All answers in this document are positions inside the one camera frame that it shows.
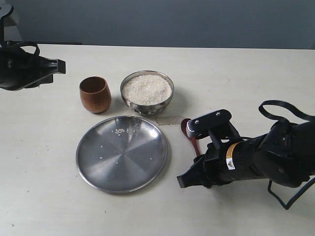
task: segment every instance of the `warning label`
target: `warning label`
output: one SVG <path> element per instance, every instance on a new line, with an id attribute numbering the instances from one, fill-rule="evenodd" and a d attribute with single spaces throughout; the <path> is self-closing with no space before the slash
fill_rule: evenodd
<path id="1" fill-rule="evenodd" d="M 238 143 L 232 144 L 226 152 L 226 165 L 229 170 L 235 170 L 235 166 L 233 163 L 233 150 L 236 147 L 236 145 L 238 145 Z"/>

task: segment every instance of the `stainless steel plate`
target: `stainless steel plate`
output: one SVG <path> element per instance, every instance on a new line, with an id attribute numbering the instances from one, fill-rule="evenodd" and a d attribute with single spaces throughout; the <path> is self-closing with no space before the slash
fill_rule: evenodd
<path id="1" fill-rule="evenodd" d="M 114 117 L 82 138 L 76 164 L 82 178 L 107 193 L 128 193 L 151 182 L 167 159 L 161 131 L 139 117 Z"/>

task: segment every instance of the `table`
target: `table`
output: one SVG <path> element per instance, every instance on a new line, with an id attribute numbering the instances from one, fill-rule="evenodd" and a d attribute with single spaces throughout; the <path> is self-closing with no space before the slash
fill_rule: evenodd
<path id="1" fill-rule="evenodd" d="M 285 211 L 267 193 L 267 180 L 240 181 L 206 189 L 179 188 L 176 176 L 191 165 L 194 151 L 178 125 L 159 126 L 170 161 L 146 188 L 110 195 L 86 184 L 75 164 L 77 145 L 96 123 L 136 115 L 119 92 L 122 79 L 156 70 L 175 84 L 160 116 L 194 118 L 228 109 L 243 136 L 267 133 L 273 121 L 258 106 L 280 99 L 315 114 L 315 51 L 204 48 L 138 48 L 40 45 L 41 55 L 66 61 L 67 74 L 40 88 L 0 91 L 0 235 L 3 236 L 208 236 L 313 235 L 315 188 Z M 87 112 L 79 83 L 101 76 L 112 92 L 110 109 Z M 301 122 L 281 108 L 270 109 Z M 202 150 L 206 143 L 201 142 Z M 274 190 L 288 199 L 296 189 Z"/>

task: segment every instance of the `wooden cup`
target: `wooden cup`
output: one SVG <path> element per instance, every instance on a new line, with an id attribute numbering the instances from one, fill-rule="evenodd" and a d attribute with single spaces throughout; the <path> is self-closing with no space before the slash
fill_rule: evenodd
<path id="1" fill-rule="evenodd" d="M 80 83 L 80 97 L 84 108 L 92 113 L 106 111 L 112 101 L 106 80 L 97 76 L 88 77 Z"/>

